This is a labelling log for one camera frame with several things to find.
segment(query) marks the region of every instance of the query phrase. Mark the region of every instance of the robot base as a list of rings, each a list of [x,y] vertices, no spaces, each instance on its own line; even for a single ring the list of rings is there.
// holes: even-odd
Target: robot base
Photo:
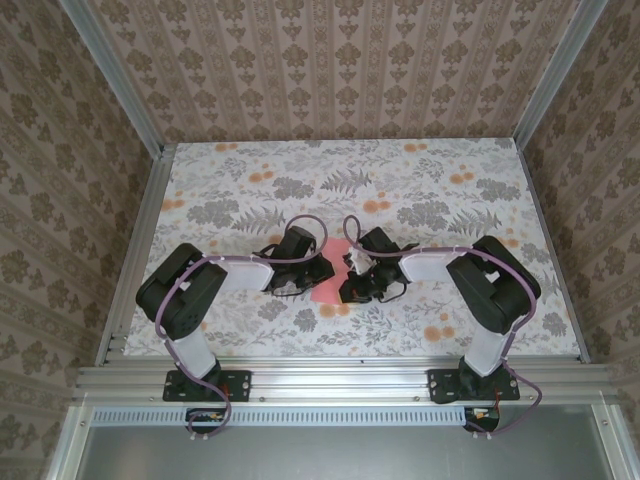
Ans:
[[[251,372],[248,370],[221,370],[215,385],[231,402],[248,402],[251,393]],[[219,395],[189,380],[180,370],[167,373],[162,399],[165,402],[221,402]]]
[[[458,400],[478,400],[493,402],[500,400],[520,400],[518,382],[504,368],[499,368],[482,379],[482,388],[474,393],[464,388],[460,379],[460,369],[443,368],[427,371],[427,386],[431,400],[446,404]]]

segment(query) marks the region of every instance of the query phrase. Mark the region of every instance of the floral tablecloth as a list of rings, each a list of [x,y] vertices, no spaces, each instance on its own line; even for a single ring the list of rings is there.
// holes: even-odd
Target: floral tablecloth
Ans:
[[[334,237],[353,213],[365,231],[379,225],[401,246],[500,238],[542,286],[536,317],[513,352],[579,353],[511,139],[181,144],[145,278],[182,242],[206,253],[248,254],[278,241],[300,213],[323,218]],[[320,237],[311,221],[300,225]],[[388,304],[219,294],[202,328],[223,356],[423,356],[463,354],[475,325],[453,284],[423,282]],[[125,353],[166,354],[139,309]]]

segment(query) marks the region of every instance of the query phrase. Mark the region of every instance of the pink cloth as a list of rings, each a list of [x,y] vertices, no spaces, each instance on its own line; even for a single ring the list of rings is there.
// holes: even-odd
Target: pink cloth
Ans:
[[[330,305],[342,305],[339,289],[347,279],[349,267],[342,258],[349,253],[349,242],[344,238],[332,238],[327,240],[327,245],[322,250],[324,258],[331,262],[335,275],[325,280],[311,290],[311,301],[328,303]]]

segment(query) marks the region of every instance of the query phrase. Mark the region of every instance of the vent grille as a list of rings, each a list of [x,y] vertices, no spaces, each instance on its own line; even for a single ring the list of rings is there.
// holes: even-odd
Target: vent grille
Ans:
[[[183,426],[185,407],[101,407],[91,426]],[[464,425],[464,407],[247,407],[235,406],[231,426]],[[211,423],[194,422],[194,425]]]

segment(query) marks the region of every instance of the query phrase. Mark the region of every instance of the metal rail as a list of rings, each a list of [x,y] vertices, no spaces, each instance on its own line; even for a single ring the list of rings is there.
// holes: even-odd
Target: metal rail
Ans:
[[[221,358],[223,368],[253,372],[251,403],[296,405],[435,405],[429,398],[425,372],[455,368],[449,357],[407,358]],[[544,392],[544,404],[602,404],[615,401],[604,365],[585,365],[567,358],[513,357],[512,366]],[[121,366],[107,364],[80,371],[75,405],[167,405],[162,391],[167,357],[128,357]],[[520,385],[528,404],[535,392]],[[464,402],[478,405],[478,402]],[[200,405],[201,403],[178,405]]]

